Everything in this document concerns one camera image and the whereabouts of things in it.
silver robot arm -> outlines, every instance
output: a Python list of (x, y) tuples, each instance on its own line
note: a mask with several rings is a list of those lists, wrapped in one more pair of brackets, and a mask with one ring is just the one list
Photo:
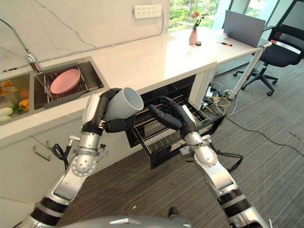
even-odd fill
[(229, 172), (219, 163), (211, 149), (210, 136), (200, 136), (195, 121), (186, 106), (179, 106), (167, 97), (161, 97), (163, 112), (150, 105), (152, 115), (163, 125), (179, 130), (187, 148), (183, 154), (194, 156), (194, 162), (203, 174), (208, 187), (224, 210), (232, 228), (268, 228), (258, 211), (247, 201)]
[(57, 225), (86, 178), (93, 173), (96, 157), (105, 156), (104, 147), (98, 148), (99, 139), (105, 128), (104, 115), (110, 99), (119, 91), (120, 89), (110, 89), (100, 97), (92, 95), (89, 98), (83, 115), (81, 137), (69, 137), (69, 146), (73, 141), (78, 141), (78, 147), (73, 151), (75, 157), (66, 172), (49, 188), (44, 198), (19, 228), (51, 228)]
[(188, 133), (184, 141), (194, 162), (227, 216), (232, 228), (268, 228), (258, 211), (250, 205), (238, 184), (219, 163), (217, 154), (210, 148), (210, 135), (201, 137), (198, 132)]

pink bowl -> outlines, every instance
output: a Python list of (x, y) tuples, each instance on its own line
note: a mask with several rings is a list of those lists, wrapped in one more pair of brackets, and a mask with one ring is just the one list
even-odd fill
[(54, 94), (66, 93), (73, 89), (80, 80), (80, 72), (77, 69), (70, 69), (60, 74), (51, 85), (51, 92)]

yellow pepper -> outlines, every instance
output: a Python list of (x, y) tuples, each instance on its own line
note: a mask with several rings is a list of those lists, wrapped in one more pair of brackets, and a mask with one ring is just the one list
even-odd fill
[(18, 106), (23, 110), (28, 112), (29, 111), (29, 100), (28, 99), (24, 99), (22, 101), (19, 102)]

black chair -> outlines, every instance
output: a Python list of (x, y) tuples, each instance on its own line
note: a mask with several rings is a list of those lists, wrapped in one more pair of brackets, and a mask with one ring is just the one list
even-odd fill
[[(265, 48), (260, 58), (264, 62), (264, 67), (260, 72), (253, 69), (241, 89), (244, 90), (254, 81), (261, 80), (271, 90), (267, 93), (268, 96), (271, 96), (274, 92), (272, 85), (276, 84), (278, 78), (264, 74), (267, 66), (297, 65), (304, 56), (304, 0), (294, 0), (278, 24), (275, 27), (266, 27), (264, 31), (269, 29), (272, 29), (272, 31), (268, 40), (272, 41), (273, 44)], [(293, 47), (297, 53), (284, 48), (282, 44)], [(237, 71), (233, 73), (233, 76), (237, 76), (238, 73), (243, 73), (243, 71)]]

cabinet handle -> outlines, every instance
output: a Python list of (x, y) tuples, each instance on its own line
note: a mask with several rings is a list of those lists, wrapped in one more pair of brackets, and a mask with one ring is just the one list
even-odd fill
[(45, 157), (45, 156), (43, 156), (42, 154), (38, 153), (38, 152), (36, 151), (36, 145), (33, 145), (33, 152), (34, 152), (35, 154), (37, 154), (39, 157), (41, 157), (41, 158), (43, 158), (43, 159), (45, 159), (45, 160), (47, 160), (47, 161), (50, 161), (50, 160), (51, 160), (51, 156)]

